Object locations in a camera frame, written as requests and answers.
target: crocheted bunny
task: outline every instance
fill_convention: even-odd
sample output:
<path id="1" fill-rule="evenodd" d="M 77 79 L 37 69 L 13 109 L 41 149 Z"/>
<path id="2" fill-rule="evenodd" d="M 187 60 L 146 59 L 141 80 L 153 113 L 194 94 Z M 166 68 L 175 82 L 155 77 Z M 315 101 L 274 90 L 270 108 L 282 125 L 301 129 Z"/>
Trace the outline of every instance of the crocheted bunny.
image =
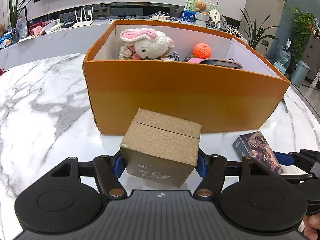
<path id="1" fill-rule="evenodd" d="M 172 39 L 155 29 L 127 29 L 120 33 L 120 39 L 125 44 L 119 59 L 156 59 L 174 47 Z"/>

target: gray cabinet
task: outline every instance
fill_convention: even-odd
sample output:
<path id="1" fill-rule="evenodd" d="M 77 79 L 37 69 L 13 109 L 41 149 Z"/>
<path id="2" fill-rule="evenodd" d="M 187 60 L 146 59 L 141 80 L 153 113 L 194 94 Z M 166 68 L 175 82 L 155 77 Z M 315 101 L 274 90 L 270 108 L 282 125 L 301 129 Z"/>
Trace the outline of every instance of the gray cabinet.
<path id="1" fill-rule="evenodd" d="M 320 40 L 311 34 L 302 60 L 310 67 L 307 78 L 314 80 L 320 68 Z"/>

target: metal screw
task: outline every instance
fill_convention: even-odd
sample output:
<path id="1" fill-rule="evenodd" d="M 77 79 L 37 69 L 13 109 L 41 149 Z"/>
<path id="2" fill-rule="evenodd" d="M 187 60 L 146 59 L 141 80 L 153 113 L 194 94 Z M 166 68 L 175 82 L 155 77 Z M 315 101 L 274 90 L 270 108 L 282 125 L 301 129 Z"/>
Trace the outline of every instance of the metal screw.
<path id="1" fill-rule="evenodd" d="M 112 197 L 121 197 L 124 194 L 124 190 L 120 188 L 113 188 L 109 190 L 108 193 Z"/>
<path id="2" fill-rule="evenodd" d="M 197 190 L 197 195 L 199 197 L 210 197 L 212 195 L 212 191 L 206 188 L 202 188 Z"/>

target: floor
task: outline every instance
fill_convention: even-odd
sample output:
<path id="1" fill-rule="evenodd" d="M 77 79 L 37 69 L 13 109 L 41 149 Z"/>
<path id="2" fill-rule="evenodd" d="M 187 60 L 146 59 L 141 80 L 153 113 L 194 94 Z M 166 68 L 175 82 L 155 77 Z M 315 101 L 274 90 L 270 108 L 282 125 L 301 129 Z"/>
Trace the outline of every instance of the floor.
<path id="1" fill-rule="evenodd" d="M 299 88 L 294 86 L 293 84 L 291 86 L 293 86 L 298 92 L 300 92 L 297 94 L 303 97 L 300 98 L 307 101 L 308 104 L 306 105 L 309 107 L 311 112 L 315 117 L 318 117 L 320 119 L 320 89 L 310 87 L 311 84 L 307 80 L 304 80 Z"/>

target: pink bunny ear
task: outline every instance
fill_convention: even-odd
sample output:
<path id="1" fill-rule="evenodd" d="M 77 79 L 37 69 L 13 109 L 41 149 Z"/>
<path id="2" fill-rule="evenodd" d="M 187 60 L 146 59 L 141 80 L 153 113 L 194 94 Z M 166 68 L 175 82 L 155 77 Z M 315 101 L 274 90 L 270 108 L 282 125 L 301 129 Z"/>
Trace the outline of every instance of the pink bunny ear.
<path id="1" fill-rule="evenodd" d="M 158 35 L 155 29 L 127 29 L 120 33 L 120 39 L 122 41 L 133 42 L 143 38 L 156 40 Z"/>

